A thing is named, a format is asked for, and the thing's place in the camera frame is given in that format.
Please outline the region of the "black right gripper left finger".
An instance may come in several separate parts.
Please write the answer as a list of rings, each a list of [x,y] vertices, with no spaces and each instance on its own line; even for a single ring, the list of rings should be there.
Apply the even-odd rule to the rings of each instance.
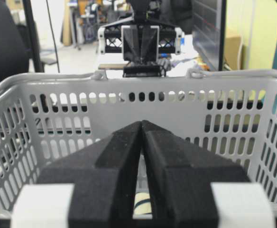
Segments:
[[[45,166],[22,188],[13,228],[111,228],[132,220],[141,122]]]

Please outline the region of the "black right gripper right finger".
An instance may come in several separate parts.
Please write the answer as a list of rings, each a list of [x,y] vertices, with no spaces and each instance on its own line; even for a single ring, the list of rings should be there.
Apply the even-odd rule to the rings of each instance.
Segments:
[[[263,187],[244,168],[144,120],[144,154],[155,218],[176,228],[273,228]]]

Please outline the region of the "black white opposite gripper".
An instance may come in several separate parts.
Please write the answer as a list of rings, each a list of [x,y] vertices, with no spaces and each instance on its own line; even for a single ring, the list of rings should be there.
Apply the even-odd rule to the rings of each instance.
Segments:
[[[180,27],[155,19],[121,19],[98,29],[99,53],[121,53],[123,77],[163,77],[162,54],[181,53]]]

